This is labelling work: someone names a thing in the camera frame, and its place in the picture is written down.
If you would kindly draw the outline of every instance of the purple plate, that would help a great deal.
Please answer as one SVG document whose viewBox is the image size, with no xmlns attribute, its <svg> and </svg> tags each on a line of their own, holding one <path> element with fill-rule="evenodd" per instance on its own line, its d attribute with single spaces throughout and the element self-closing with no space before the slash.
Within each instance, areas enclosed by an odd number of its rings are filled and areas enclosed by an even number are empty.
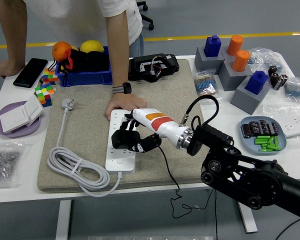
<svg viewBox="0 0 300 240">
<path fill-rule="evenodd" d="M 0 110 L 0 115 L 5 114 L 17 107 L 20 107 L 21 105 L 24 105 L 26 102 L 27 101 L 19 101 L 19 102 L 8 104 L 7 106 L 3 107 Z M 30 126 L 23 125 L 13 131 L 4 133 L 0 121 L 0 135 L 6 136 L 8 138 L 18 138 L 18 137 L 32 134 L 35 130 L 38 129 L 39 126 L 40 126 L 40 116 Z"/>
</svg>

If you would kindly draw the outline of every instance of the white electrical outlet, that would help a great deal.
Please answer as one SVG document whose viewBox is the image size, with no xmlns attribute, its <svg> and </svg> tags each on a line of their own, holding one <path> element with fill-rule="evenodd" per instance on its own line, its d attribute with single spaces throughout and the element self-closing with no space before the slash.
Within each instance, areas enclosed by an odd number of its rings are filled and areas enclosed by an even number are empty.
<svg viewBox="0 0 300 240">
<path fill-rule="evenodd" d="M 115 109 L 111 112 L 108 145 L 105 158 L 105 169 L 109 174 L 133 174 L 136 170 L 136 152 L 128 149 L 115 149 L 112 145 L 111 137 L 116 130 L 120 128 L 125 114 L 130 113 L 127 110 Z"/>
<path fill-rule="evenodd" d="M 295 115 L 279 115 L 274 119 L 280 124 L 286 137 L 300 134 L 300 119 Z"/>
</svg>

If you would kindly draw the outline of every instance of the table leg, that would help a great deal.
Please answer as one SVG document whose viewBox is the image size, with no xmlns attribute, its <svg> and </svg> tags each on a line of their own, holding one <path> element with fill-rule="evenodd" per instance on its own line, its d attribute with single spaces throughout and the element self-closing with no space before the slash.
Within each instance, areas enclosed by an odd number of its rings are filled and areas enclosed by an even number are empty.
<svg viewBox="0 0 300 240">
<path fill-rule="evenodd" d="M 237 203 L 238 203 L 238 206 L 239 206 L 239 209 L 240 209 L 240 212 L 241 212 L 245 232 L 247 234 L 258 232 L 257 225 L 256 225 L 256 222 L 255 222 L 254 216 L 252 214 L 251 208 L 247 207 L 246 205 L 243 205 L 240 202 L 237 202 Z"/>
<path fill-rule="evenodd" d="M 61 200 L 55 240 L 68 239 L 70 213 L 71 213 L 71 200 Z"/>
</svg>

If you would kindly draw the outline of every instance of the human arm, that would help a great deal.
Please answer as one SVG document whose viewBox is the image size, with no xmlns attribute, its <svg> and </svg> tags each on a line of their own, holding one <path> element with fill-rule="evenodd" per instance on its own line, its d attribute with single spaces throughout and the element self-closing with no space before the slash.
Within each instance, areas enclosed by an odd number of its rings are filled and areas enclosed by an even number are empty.
<svg viewBox="0 0 300 240">
<path fill-rule="evenodd" d="M 0 23 L 8 52 L 8 59 L 0 62 L 3 78 L 17 74 L 26 65 L 27 21 L 23 0 L 0 0 Z"/>
<path fill-rule="evenodd" d="M 109 58 L 112 69 L 113 87 L 122 86 L 128 81 L 129 70 L 129 32 L 126 11 L 119 15 L 105 18 Z M 145 108 L 147 101 L 130 93 L 114 93 L 105 110 L 105 116 L 110 119 L 114 109 Z"/>
</svg>

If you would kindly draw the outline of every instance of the chair leg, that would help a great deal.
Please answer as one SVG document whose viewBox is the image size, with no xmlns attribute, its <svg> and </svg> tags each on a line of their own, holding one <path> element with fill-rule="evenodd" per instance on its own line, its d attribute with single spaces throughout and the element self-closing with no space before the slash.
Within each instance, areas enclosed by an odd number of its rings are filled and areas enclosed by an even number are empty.
<svg viewBox="0 0 300 240">
<path fill-rule="evenodd" d="M 151 18 L 149 18 L 149 17 L 147 17 L 147 16 L 145 16 L 143 14 L 140 14 L 140 15 L 142 17 L 142 20 L 150 23 L 149 24 L 149 30 L 153 30 L 155 28 L 154 21 Z"/>
<path fill-rule="evenodd" d="M 146 1 L 138 1 L 138 2 L 136 3 L 136 5 L 137 5 L 138 7 L 143 6 L 143 7 L 142 7 L 143 11 L 147 11 L 147 10 L 148 10 L 148 6 L 147 6 Z"/>
</svg>

